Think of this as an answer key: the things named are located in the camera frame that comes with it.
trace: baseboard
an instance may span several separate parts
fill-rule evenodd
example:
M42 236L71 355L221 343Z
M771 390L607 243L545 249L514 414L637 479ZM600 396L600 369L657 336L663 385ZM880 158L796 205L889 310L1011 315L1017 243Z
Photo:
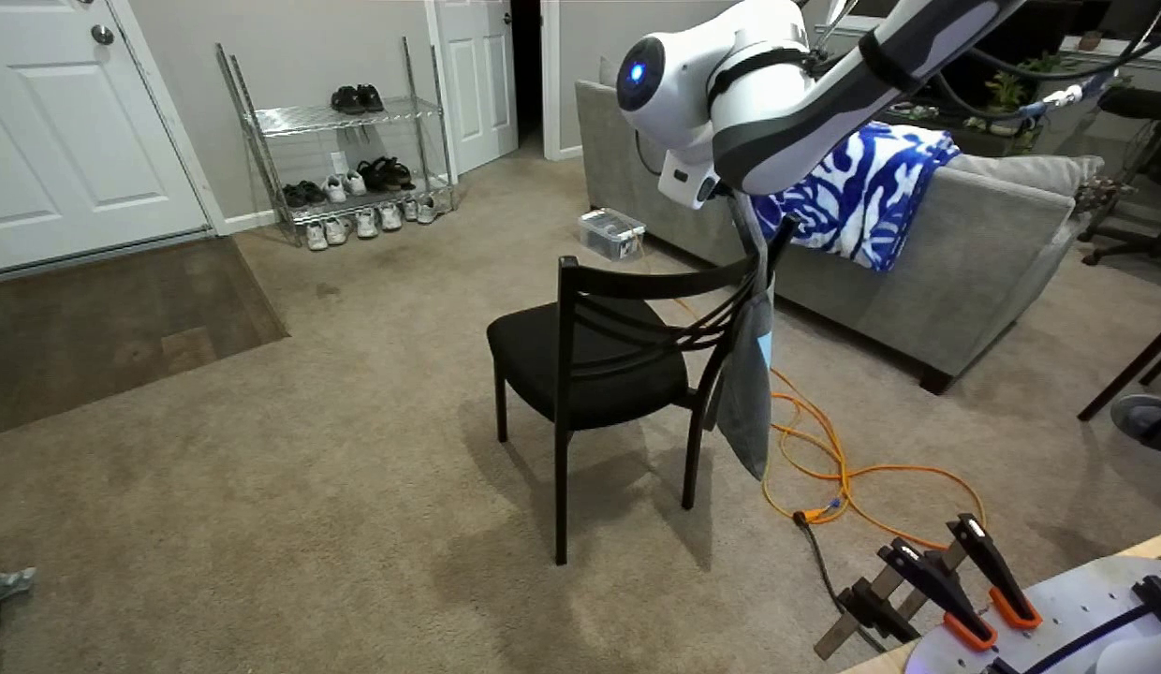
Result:
M545 163L568 163L568 158L584 158L584 148L563 148L545 153Z
M226 219L216 232L221 236L237 236L237 232L271 230L271 224L278 224L278 213L274 212L256 212L256 213Z

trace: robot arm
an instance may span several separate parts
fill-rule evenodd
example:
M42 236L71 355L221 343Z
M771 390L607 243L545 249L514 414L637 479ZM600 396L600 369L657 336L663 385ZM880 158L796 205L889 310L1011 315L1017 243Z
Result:
M1022 0L904 0L818 75L796 3L741 0L710 22L634 46L619 70L619 107L666 149L663 197L691 212L720 188L771 197L1014 7Z

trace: chair backrest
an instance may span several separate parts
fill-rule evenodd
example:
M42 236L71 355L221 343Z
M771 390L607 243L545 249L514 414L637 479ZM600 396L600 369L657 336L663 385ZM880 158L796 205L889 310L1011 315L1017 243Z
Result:
M567 385L577 379L609 379L652 360L674 360L681 351L709 351L709 363L695 385L686 390L686 406L703 406L720 371L745 326L745 309L753 299L758 263L741 260L735 268L716 268L699 274L609 274L580 268L572 256L559 263L559 371L553 371L553 403L567 403ZM686 299L731 289L731 298L695 315L691 321L643 321L637 315L619 310L619 299ZM589 326L609 343L630 344L609 360L572 360L572 329Z

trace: table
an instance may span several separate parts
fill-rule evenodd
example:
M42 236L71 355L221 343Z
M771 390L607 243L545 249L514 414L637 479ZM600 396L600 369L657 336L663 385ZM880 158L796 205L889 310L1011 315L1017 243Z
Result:
M1155 541L1146 541L1138 547L1121 550L1121 559L1161 559L1161 537L1155 537ZM866 660L866 663L850 668L846 674L904 674L910 653L912 653L912 643L891 647L891 653L882 653L875 660Z

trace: wall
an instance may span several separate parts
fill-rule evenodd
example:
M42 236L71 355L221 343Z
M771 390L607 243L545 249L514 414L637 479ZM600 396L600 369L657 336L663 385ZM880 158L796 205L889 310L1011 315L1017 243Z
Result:
M226 43L256 107L324 100L346 83L406 94L401 39L427 83L424 0L130 0L178 119L227 219L271 212L215 46Z
M652 29L686 29L731 0L559 0L559 100L563 148L580 148L577 83L613 83L630 46Z

